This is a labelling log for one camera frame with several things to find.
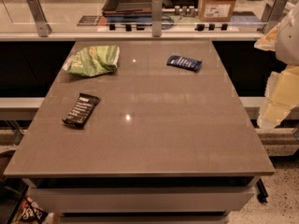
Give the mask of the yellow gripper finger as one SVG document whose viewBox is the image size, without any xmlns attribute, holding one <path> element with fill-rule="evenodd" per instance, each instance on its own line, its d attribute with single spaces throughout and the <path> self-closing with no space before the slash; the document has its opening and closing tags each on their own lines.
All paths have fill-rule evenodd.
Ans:
<svg viewBox="0 0 299 224">
<path fill-rule="evenodd" d="M 254 44 L 254 48 L 264 50 L 264 51 L 275 51 L 279 26 L 280 23 L 278 23 L 275 27 L 273 27 L 262 38 L 258 39 Z"/>
<path fill-rule="evenodd" d="M 272 72 L 264 96 L 257 124 L 273 129 L 299 105 L 299 67 L 288 65 L 281 73 Z"/>
</svg>

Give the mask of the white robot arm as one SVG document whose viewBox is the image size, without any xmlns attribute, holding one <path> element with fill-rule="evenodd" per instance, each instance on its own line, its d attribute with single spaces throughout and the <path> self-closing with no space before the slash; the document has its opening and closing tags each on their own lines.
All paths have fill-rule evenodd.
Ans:
<svg viewBox="0 0 299 224">
<path fill-rule="evenodd" d="M 257 118 L 260 128 L 273 129 L 299 106 L 299 4 L 254 48 L 274 51 L 276 58 L 286 64 L 282 72 L 272 72 L 268 78 Z"/>
</svg>

